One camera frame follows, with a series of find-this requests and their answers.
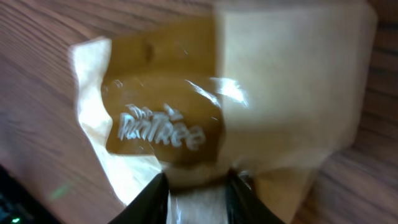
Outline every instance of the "translucent wrapper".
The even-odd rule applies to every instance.
[[[159,172],[184,188],[232,168],[289,223],[322,162],[353,142],[375,25],[361,1],[228,4],[79,44],[78,121],[125,205]],[[226,223],[223,204],[222,186],[172,195],[168,222]]]

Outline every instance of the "wooden surface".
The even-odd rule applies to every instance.
[[[107,223],[123,208],[77,125],[67,48],[206,14],[210,0],[0,2],[0,164],[60,220]],[[324,166],[295,224],[398,223],[398,2],[372,0],[376,36],[354,147]]]

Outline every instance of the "green light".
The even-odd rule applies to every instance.
[[[12,223],[17,223],[17,222],[19,222],[21,219],[20,218],[15,218],[15,219],[13,219],[11,222]]]

